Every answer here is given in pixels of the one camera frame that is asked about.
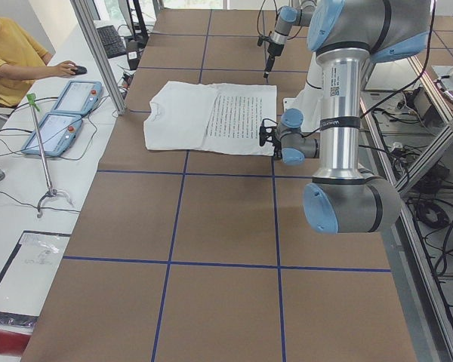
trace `yellow shirt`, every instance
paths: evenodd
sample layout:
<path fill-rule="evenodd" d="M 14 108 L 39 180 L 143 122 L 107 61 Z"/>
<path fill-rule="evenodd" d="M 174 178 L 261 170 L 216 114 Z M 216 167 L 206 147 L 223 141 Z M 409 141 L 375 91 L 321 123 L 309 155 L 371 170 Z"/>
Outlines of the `yellow shirt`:
<path fill-rule="evenodd" d="M 12 19 L 0 17 L 0 66 L 44 66 L 47 50 Z M 16 106 L 33 81 L 13 81 L 0 77 L 0 104 Z"/>

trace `blue tape grid line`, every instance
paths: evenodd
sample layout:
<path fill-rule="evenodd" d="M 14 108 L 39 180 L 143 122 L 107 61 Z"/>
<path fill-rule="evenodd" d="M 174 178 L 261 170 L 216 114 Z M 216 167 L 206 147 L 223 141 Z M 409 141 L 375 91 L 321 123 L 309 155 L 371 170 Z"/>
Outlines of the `blue tape grid line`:
<path fill-rule="evenodd" d="M 176 208 L 176 216 L 174 218 L 173 234 L 171 236 L 171 246 L 169 248 L 168 264 L 166 266 L 165 283 L 163 285 L 163 293 L 162 293 L 162 296 L 161 296 L 161 305 L 159 307 L 158 323 L 156 325 L 156 334 L 155 334 L 155 337 L 154 337 L 154 346 L 153 346 L 153 352 L 152 352 L 152 355 L 151 355 L 151 362 L 154 362 L 154 360 L 156 358 L 156 351 L 158 349 L 159 333 L 161 331 L 162 316 L 163 316 L 163 311 L 165 309 L 166 291 L 168 289 L 169 272 L 171 270 L 171 261 L 173 259 L 174 242 L 175 242 L 175 239 L 176 239 L 176 231 L 177 231 L 178 220 L 180 218 L 181 200 L 183 198 L 184 181 L 186 179 L 186 168 L 188 166 L 188 156 L 189 155 L 190 155 L 190 153 L 187 152 L 186 156 L 185 156 L 185 159 L 184 159 L 183 176 L 182 176 L 182 179 L 181 179 L 180 194 L 178 196 L 178 204 L 177 204 L 177 208 Z"/>
<path fill-rule="evenodd" d="M 230 68 L 180 68 L 175 66 L 140 66 L 140 69 L 160 69 L 160 70 L 216 70 L 219 72 L 257 72 L 263 73 L 262 69 L 230 69 Z M 307 73 L 307 70 L 273 70 L 278 73 Z"/>
<path fill-rule="evenodd" d="M 150 265 L 184 265 L 202 266 L 211 268 L 245 268 L 245 269 L 281 269 L 281 270 L 304 270 L 311 272 L 352 272 L 352 273 L 381 273 L 389 274 L 391 269 L 385 268 L 339 268 L 330 266 L 299 266 L 299 265 L 263 265 L 263 264 L 240 264 L 233 262 L 187 262 L 181 260 L 154 260 L 154 259 L 122 259 L 122 258 L 102 258 L 94 256 L 63 256 L 62 259 L 76 260 L 83 262 L 123 262 L 129 264 L 150 264 Z"/>
<path fill-rule="evenodd" d="M 199 173 L 199 172 L 172 172 L 172 171 L 132 171 L 132 170 L 97 170 L 98 173 L 137 173 L 145 175 L 170 175 L 170 176 L 214 176 L 214 177 L 251 177 L 260 179 L 269 179 L 272 175 L 247 175 L 234 173 Z M 311 176 L 283 176 L 275 175 L 276 179 L 312 179 Z"/>
<path fill-rule="evenodd" d="M 436 34 L 436 36 L 438 36 L 438 32 L 442 32 L 440 30 L 433 30 L 433 33 Z M 451 57 L 453 58 L 453 48 L 448 48 L 448 46 L 446 45 L 446 43 L 443 41 L 443 39 L 441 39 L 440 36 L 438 36 L 438 39 L 441 41 L 441 43 L 445 46 L 446 50 L 450 53 Z"/>
<path fill-rule="evenodd" d="M 262 24 L 265 34 L 265 12 L 262 11 Z M 263 55 L 265 64 L 267 64 L 267 43 L 263 42 Z M 265 79 L 265 84 L 269 84 L 268 78 Z M 275 182 L 275 162 L 273 157 L 270 158 L 270 169 L 272 172 L 272 190 L 273 190 L 273 220 L 275 225 L 275 242 L 277 252 L 277 280 L 279 283 L 279 319 L 280 319 L 280 340 L 282 343 L 282 362 L 287 361 L 287 350 L 285 347 L 285 319 L 284 319 L 284 298 L 282 290 L 282 258 L 280 256 L 280 237 L 279 237 L 279 212 L 277 208 L 277 189 Z"/>
<path fill-rule="evenodd" d="M 199 83 L 202 82 L 203 65 L 205 64 L 206 47 L 207 47 L 207 44 L 208 44 L 208 33 L 210 32 L 211 15 L 212 14 L 213 14 L 213 11 L 210 10 L 210 17 L 208 19 L 208 28 L 207 28 L 207 31 L 206 31 L 206 38 L 205 38 L 205 49 L 203 50 L 202 70 L 199 73 Z M 156 352 L 158 350 L 159 334 L 161 332 L 162 316 L 163 316 L 163 311 L 165 309 L 166 292 L 167 292 L 167 289 L 168 289 L 169 273 L 170 273 L 170 270 L 171 270 L 171 261 L 173 259 L 174 242 L 175 242 L 175 239 L 176 239 L 176 231 L 177 231 L 178 220 L 180 218 L 181 201 L 182 201 L 182 198 L 183 198 L 184 182 L 185 182 L 185 179 L 186 179 L 186 170 L 188 168 L 188 157 L 189 156 L 190 156 L 190 151 L 186 151 L 186 156 L 185 156 L 185 159 L 184 159 L 184 166 L 183 166 L 183 175 L 181 177 L 180 195 L 178 197 L 176 216 L 174 218 L 173 235 L 171 236 L 171 246 L 170 246 L 169 256 L 168 256 L 168 265 L 166 267 L 165 283 L 164 283 L 164 286 L 163 286 L 163 293 L 162 293 L 162 297 L 161 297 L 161 305 L 159 307 L 158 323 L 156 325 L 156 334 L 155 334 L 155 338 L 154 338 L 154 345 L 153 345 L 153 352 L 152 352 L 152 355 L 151 355 L 151 362 L 155 361 Z"/>
<path fill-rule="evenodd" d="M 200 36 L 205 36 L 205 34 L 168 34 L 165 32 L 154 32 L 153 35 L 165 35 L 165 36 L 195 36 L 195 37 L 200 37 Z M 208 36 L 212 38 L 252 38 L 256 39 L 258 38 L 258 35 L 241 35 L 241 34 L 209 34 Z M 305 38 L 307 39 L 306 36 L 298 36 L 297 38 Z"/>

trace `metal pole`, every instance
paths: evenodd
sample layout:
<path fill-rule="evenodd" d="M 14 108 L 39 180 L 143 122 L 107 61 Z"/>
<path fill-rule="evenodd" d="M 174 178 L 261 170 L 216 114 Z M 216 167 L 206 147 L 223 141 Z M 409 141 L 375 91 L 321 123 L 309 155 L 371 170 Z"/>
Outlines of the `metal pole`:
<path fill-rule="evenodd" d="M 421 177 L 423 177 L 426 172 L 439 161 L 443 156 L 443 153 L 445 153 L 446 149 L 452 143 L 453 133 L 450 127 L 445 126 L 423 153 L 421 153 L 421 156 L 409 167 L 409 177 L 405 174 L 395 184 L 399 194 L 404 196 L 406 192 L 411 190 Z"/>
<path fill-rule="evenodd" d="M 423 67 L 416 57 L 410 57 L 408 58 L 408 61 L 416 73 L 421 73 Z M 453 132 L 453 112 L 450 110 L 427 73 L 424 73 L 421 77 L 421 83 L 423 84 L 425 91 L 429 95 L 431 103 L 435 106 L 441 119 L 451 128 L 451 131 Z"/>
<path fill-rule="evenodd" d="M 153 8 L 157 19 L 159 12 L 165 8 L 165 4 L 162 0 L 153 0 Z"/>
<path fill-rule="evenodd" d="M 100 42 L 99 35 L 97 34 L 97 30 L 92 19 L 91 9 L 88 7 L 85 0 L 70 0 L 70 3 L 74 8 L 75 15 L 77 16 L 79 25 L 84 33 L 85 40 L 91 49 L 92 56 L 94 57 L 94 60 L 99 68 L 99 72 L 103 77 L 106 89 L 114 102 L 116 111 L 119 115 L 122 115 L 126 110 L 126 105 L 122 99 L 121 92 L 119 92 L 117 82 L 114 79 L 114 74 L 112 73 L 109 61 L 107 60 L 106 51 Z"/>
<path fill-rule="evenodd" d="M 37 113 L 35 112 L 34 105 L 31 104 L 30 109 L 32 110 L 33 125 L 35 126 L 35 137 L 37 137 L 37 143 L 39 144 L 40 159 L 42 160 L 42 166 L 44 167 L 47 189 L 49 194 L 53 195 L 54 186 L 52 185 L 51 175 L 48 171 L 47 160 L 45 159 L 44 143 L 42 142 L 42 135 L 40 134 L 39 120 L 37 119 Z"/>

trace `blue joint cap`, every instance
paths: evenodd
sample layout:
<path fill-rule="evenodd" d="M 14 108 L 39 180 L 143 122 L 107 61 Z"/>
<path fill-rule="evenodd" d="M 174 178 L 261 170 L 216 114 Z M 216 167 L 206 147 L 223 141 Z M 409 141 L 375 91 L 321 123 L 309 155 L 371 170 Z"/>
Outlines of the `blue joint cap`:
<path fill-rule="evenodd" d="M 297 19 L 297 10 L 290 6 L 282 6 L 279 17 L 287 23 L 294 23 L 295 19 Z"/>
<path fill-rule="evenodd" d="M 304 115 L 296 108 L 287 109 L 280 118 L 282 124 L 289 128 L 299 128 L 304 121 Z"/>
<path fill-rule="evenodd" d="M 317 5 L 310 21 L 307 45 L 310 51 L 317 51 L 330 36 L 334 25 L 341 16 L 346 0 L 322 0 Z"/>
<path fill-rule="evenodd" d="M 393 62 L 420 53 L 427 46 L 429 32 L 421 32 L 411 38 L 371 55 L 373 63 Z"/>
<path fill-rule="evenodd" d="M 298 149 L 284 148 L 282 149 L 282 161 L 288 166 L 297 166 L 302 164 L 305 156 Z"/>
<path fill-rule="evenodd" d="M 304 213 L 307 222 L 317 232 L 325 234 L 337 234 L 339 224 L 334 208 L 318 185 L 309 183 L 304 189 Z"/>

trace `cable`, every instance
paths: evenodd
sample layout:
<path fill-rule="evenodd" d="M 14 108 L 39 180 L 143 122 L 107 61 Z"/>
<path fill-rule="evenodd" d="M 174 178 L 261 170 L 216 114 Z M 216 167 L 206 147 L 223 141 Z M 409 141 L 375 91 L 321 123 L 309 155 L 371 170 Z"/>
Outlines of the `cable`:
<path fill-rule="evenodd" d="M 267 0 L 263 0 L 262 1 L 262 5 L 260 6 L 260 10 L 258 11 L 258 15 L 257 15 L 257 33 L 258 33 L 258 35 L 260 37 L 265 37 L 265 35 L 260 32 L 260 15 L 262 14 L 262 10 L 263 10 L 263 7 L 264 7 L 266 1 Z M 279 16 L 279 10 L 277 9 L 276 0 L 273 0 L 273 4 L 275 6 L 275 25 L 277 25 L 277 19 L 278 19 L 278 16 Z"/>
<path fill-rule="evenodd" d="M 39 209 L 37 208 L 37 206 L 32 205 L 32 204 L 29 204 L 29 203 L 26 203 L 26 202 L 19 201 L 19 200 L 17 200 L 16 198 L 14 198 L 13 196 L 10 196 L 7 192 L 0 191 L 0 194 L 7 196 L 8 198 L 10 198 L 10 199 L 12 199 L 13 201 L 15 201 L 16 203 L 18 203 L 19 205 L 27 206 L 27 207 L 31 207 L 31 208 L 33 208 L 33 209 L 39 210 Z M 72 209 L 58 209 L 58 208 L 56 208 L 56 207 L 41 207 L 41 209 L 48 209 L 48 210 L 55 210 L 55 211 L 66 211 L 66 212 L 68 212 L 68 213 L 80 213 L 79 210 L 72 210 Z"/>
<path fill-rule="evenodd" d="M 442 199 L 439 199 L 439 198 L 421 198 L 421 194 L 419 194 L 419 196 L 418 196 L 418 201 L 417 201 L 417 202 L 413 202 L 412 200 L 413 200 L 413 198 L 409 198 L 409 199 L 406 201 L 406 204 L 407 204 L 408 206 L 409 206 L 409 205 L 413 205 L 414 208 L 415 208 L 416 210 L 418 210 L 418 205 L 419 205 L 419 203 L 425 203 L 425 202 L 427 202 L 427 201 L 428 201 L 428 202 L 431 202 L 431 203 L 433 203 L 434 201 L 436 201 L 436 202 L 441 202 L 441 203 L 446 204 L 446 205 L 448 205 L 449 207 L 452 207 L 452 208 L 453 208 L 453 204 L 450 203 L 450 202 L 448 202 L 448 201 L 445 201 L 445 200 L 442 200 Z M 436 265 L 435 269 L 438 268 L 438 266 L 439 266 L 439 264 L 441 263 L 441 261 L 443 261 L 443 263 L 446 263 L 446 256 L 447 256 L 447 255 L 453 256 L 453 255 L 451 254 L 451 253 L 453 253 L 453 248 L 451 248 L 451 249 L 449 249 L 449 250 L 446 250 L 447 243 L 448 243 L 448 239 L 447 239 L 447 238 L 449 238 L 449 233 L 448 233 L 448 232 L 451 233 L 451 231 L 448 230 L 448 232 L 447 232 L 447 235 L 448 235 L 448 236 L 445 236 L 445 239 L 444 239 L 444 241 L 443 241 L 444 247 L 442 247 L 442 248 L 439 248 L 439 247 L 436 247 L 436 246 L 434 246 L 434 245 L 432 245 L 432 244 L 429 244 L 429 243 L 427 242 L 427 239 L 428 239 L 428 237 L 429 237 L 430 235 L 432 235 L 432 234 L 434 234 L 434 233 L 436 233 L 436 232 L 440 232 L 440 231 L 442 231 L 443 229 L 448 228 L 452 223 L 453 223 L 453 220 L 452 220 L 448 225 L 443 226 L 443 227 L 440 227 L 440 228 L 437 228 L 437 229 L 433 230 L 432 232 L 429 232 L 428 234 L 426 234 L 425 236 L 422 237 L 423 241 L 426 242 L 427 245 L 429 245 L 430 247 L 433 247 L 433 248 L 435 248 L 435 249 L 437 249 L 437 250 L 441 250 L 441 251 L 442 251 L 442 255 L 438 258 L 437 265 Z"/>
<path fill-rule="evenodd" d="M 359 145 L 359 147 L 361 147 L 361 148 L 363 148 L 363 149 L 373 149 L 373 150 L 375 150 L 375 151 L 383 152 L 383 153 L 385 153 L 386 155 L 388 155 L 389 157 L 395 158 L 395 159 L 399 162 L 399 164 L 401 165 L 401 167 L 404 169 L 405 175 L 406 175 L 406 183 L 405 183 L 405 185 L 402 187 L 402 189 L 404 189 L 404 188 L 406 187 L 406 185 L 409 184 L 409 180 L 410 180 L 409 169 L 408 169 L 408 167 L 405 165 L 405 163 L 402 161 L 402 159 L 401 159 L 399 156 L 393 155 L 391 152 L 388 152 L 388 151 L 385 150 L 385 149 L 379 149 L 379 148 L 373 147 L 373 146 Z"/>
<path fill-rule="evenodd" d="M 376 126 L 376 130 L 378 131 L 377 133 L 379 134 L 381 138 L 381 143 L 383 145 L 384 150 L 387 152 L 388 147 L 386 144 L 386 141 L 384 140 L 383 132 L 381 131 L 381 126 L 379 125 L 378 118 L 376 117 L 376 111 L 383 110 L 382 108 L 374 108 L 371 110 L 372 118 L 374 119 L 374 125 Z"/>
<path fill-rule="evenodd" d="M 41 100 L 57 100 L 58 98 L 59 98 L 59 97 L 45 97 L 45 98 L 39 98 L 39 99 L 35 100 L 35 103 L 40 102 Z M 22 108 L 25 107 L 25 106 L 30 107 L 30 104 L 28 104 L 28 103 L 20 104 L 19 106 L 17 106 L 16 108 L 14 108 L 14 110 L 13 110 L 12 112 L 10 112 L 10 115 L 8 115 L 8 116 L 13 115 L 16 111 L 18 111 L 19 109 L 22 109 Z"/>
<path fill-rule="evenodd" d="M 78 158 L 67 158 L 67 157 L 63 157 L 63 156 L 59 156 L 59 158 L 62 158 L 63 160 L 67 160 L 67 161 L 79 161 L 80 159 L 82 159 L 85 155 L 85 153 L 87 152 L 87 150 L 89 149 L 89 146 L 92 144 L 92 140 L 95 136 L 95 134 L 98 132 L 98 129 L 97 129 L 97 126 L 94 124 L 94 122 L 91 120 L 91 115 L 92 113 L 94 113 L 95 111 L 97 111 L 99 109 L 99 107 L 101 107 L 104 102 L 106 101 L 106 99 L 108 98 L 109 96 L 105 96 L 105 97 L 102 97 L 100 99 L 100 101 L 97 103 L 97 105 L 88 113 L 87 115 L 87 119 L 88 121 L 92 124 L 92 126 L 94 127 L 94 132 L 92 133 L 91 135 L 91 138 L 89 139 L 89 142 L 88 144 L 86 145 L 86 147 L 84 148 L 84 151 L 83 153 L 78 157 Z"/>
<path fill-rule="evenodd" d="M 2 128 L 0 132 L 3 132 L 4 130 L 18 130 L 20 132 L 26 132 L 26 133 L 32 133 L 33 130 L 24 130 L 23 128 Z"/>
<path fill-rule="evenodd" d="M 302 30 L 302 26 L 299 26 L 299 30 L 295 33 L 294 36 L 290 37 L 290 38 L 287 38 L 287 40 L 292 40 L 292 39 L 295 39 L 297 38 L 297 35 L 300 34 L 300 31 Z"/>
<path fill-rule="evenodd" d="M 389 122 L 400 122 L 400 123 L 405 123 L 405 124 L 417 124 L 420 122 L 420 119 L 418 117 L 417 117 L 417 119 L 404 119 L 404 118 L 396 117 L 397 115 L 411 115 L 409 113 L 394 114 L 394 113 L 388 112 L 386 109 L 382 109 L 382 108 L 376 108 L 376 109 L 373 109 L 373 111 L 381 111 L 381 114 L 386 115 L 388 117 Z"/>
<path fill-rule="evenodd" d="M 278 124 L 276 121 L 274 121 L 274 120 L 271 119 L 271 118 L 263 118 L 263 119 L 262 119 L 262 123 L 263 123 L 264 121 L 271 121 L 271 122 L 273 122 L 274 124 Z"/>
<path fill-rule="evenodd" d="M 320 130 L 320 127 L 317 128 L 317 129 L 315 129 L 315 130 L 313 130 L 312 132 L 309 132 L 309 133 L 306 134 L 306 135 L 302 135 L 302 138 L 310 137 L 310 136 L 312 136 L 315 132 L 317 132 L 317 131 L 319 131 L 319 130 Z"/>
<path fill-rule="evenodd" d="M 409 212 L 411 213 L 411 216 L 412 216 L 414 230 L 416 231 L 416 234 L 418 235 L 418 238 L 422 241 L 423 240 L 423 235 L 421 234 L 421 230 L 420 230 L 418 221 L 416 220 L 416 217 L 414 216 L 413 212 L 411 211 L 411 208 L 408 207 L 408 210 L 409 210 Z M 444 291 L 443 291 L 443 289 L 441 287 L 441 283 L 440 283 L 439 279 L 437 278 L 436 272 L 435 272 L 435 270 L 433 268 L 433 265 L 432 265 L 432 263 L 430 261 L 432 259 L 432 257 L 428 253 L 428 250 L 426 248 L 426 244 L 422 242 L 421 243 L 421 247 L 423 248 L 423 252 L 424 252 L 425 258 L 429 261 L 428 262 L 428 267 L 430 268 L 431 274 L 434 277 L 436 289 L 439 292 L 439 296 L 441 297 L 442 303 L 445 306 L 445 310 L 447 312 L 446 315 L 447 315 L 448 320 L 449 320 L 449 322 L 451 324 L 451 327 L 453 328 L 453 315 L 451 314 L 452 305 L 448 304 L 448 302 L 446 300 Z"/>
<path fill-rule="evenodd" d="M 449 240 L 449 237 L 450 237 L 450 234 L 452 231 L 453 231 L 453 220 L 451 221 L 450 226 L 448 227 L 448 231 L 446 232 L 445 238 L 443 240 L 442 254 L 441 254 L 441 256 L 439 256 L 439 258 L 435 262 L 435 265 L 433 266 L 433 268 L 435 269 L 435 272 L 436 272 L 438 270 L 439 264 L 441 262 L 443 262 L 442 271 L 437 273 L 438 277 L 442 277 L 446 273 L 446 269 L 448 268 L 448 263 L 446 262 L 446 254 L 447 254 L 446 247 L 448 246 L 448 240 Z"/>
<path fill-rule="evenodd" d="M 91 115 L 91 114 L 92 114 L 94 111 L 96 111 L 100 106 L 102 106 L 103 103 L 105 102 L 105 100 L 106 100 L 108 97 L 110 97 L 110 96 L 102 97 L 102 98 L 99 100 L 99 102 L 96 103 L 96 105 L 94 106 L 94 108 L 89 112 L 89 115 Z M 73 123 L 68 124 L 67 126 L 61 128 L 61 129 L 59 129 L 55 134 L 53 134 L 52 136 L 50 136 L 50 137 L 49 137 L 48 139 L 46 139 L 43 143 L 47 143 L 48 141 L 52 140 L 56 135 L 58 135 L 60 132 L 62 132 L 62 131 L 64 131 L 65 129 L 67 129 L 68 126 L 72 125 Z M 93 124 L 93 122 L 91 122 L 91 124 L 92 124 L 92 125 L 94 126 L 94 128 L 96 128 L 96 129 L 95 129 L 94 133 L 92 134 L 91 139 L 89 140 L 88 145 L 86 146 L 86 150 L 87 150 L 87 147 L 89 147 L 89 145 L 91 144 L 92 138 L 94 137 L 94 135 L 95 135 L 96 132 L 97 132 L 97 127 L 96 127 L 96 125 Z M 10 152 L 8 152 L 8 153 L 2 153 L 2 154 L 0 154 L 0 157 L 8 156 L 8 155 L 19 155 L 19 156 L 23 156 L 23 154 L 20 153 L 20 152 L 22 152 L 23 150 L 26 150 L 26 149 L 32 149 L 32 148 L 34 147 L 34 146 L 30 146 L 30 147 L 26 147 L 25 149 L 20 149 L 19 151 L 12 151 L 12 150 L 10 149 L 10 147 L 8 146 L 8 144 L 7 144 L 4 140 L 2 140 L 1 138 L 0 138 L 0 142 L 2 142 L 2 143 L 5 145 L 5 147 L 8 149 L 8 151 L 10 151 Z M 84 152 L 84 153 L 82 154 L 82 156 L 81 156 L 80 158 L 78 158 L 78 159 L 73 159 L 73 158 L 71 158 L 71 159 L 64 158 L 64 159 L 66 159 L 66 160 L 68 159 L 68 160 L 70 160 L 70 161 L 78 161 L 78 160 L 80 160 L 80 159 L 84 156 L 84 154 L 85 154 L 85 152 Z"/>
<path fill-rule="evenodd" d="M 426 68 L 428 67 L 428 61 L 430 59 L 430 50 L 431 50 L 431 35 L 433 34 L 433 25 L 435 22 L 435 13 L 436 13 L 436 2 L 433 2 L 433 11 L 431 13 L 431 23 L 430 23 L 430 31 L 428 34 L 428 45 L 427 45 L 427 51 L 426 51 L 426 59 L 424 60 L 424 65 L 423 69 L 421 70 L 420 74 L 414 79 L 414 81 L 410 82 L 409 84 L 405 85 L 404 87 L 396 90 L 395 92 L 391 93 L 388 97 L 384 98 L 383 100 L 377 102 L 374 104 L 370 109 L 365 111 L 364 113 L 361 114 L 360 118 L 364 118 L 366 115 L 368 115 L 373 109 L 379 107 L 381 104 L 386 102 L 387 100 L 391 99 L 395 95 L 397 95 L 400 92 L 405 91 L 407 88 L 411 87 L 414 83 L 419 81 L 421 77 L 423 76 L 424 72 L 426 71 Z"/>

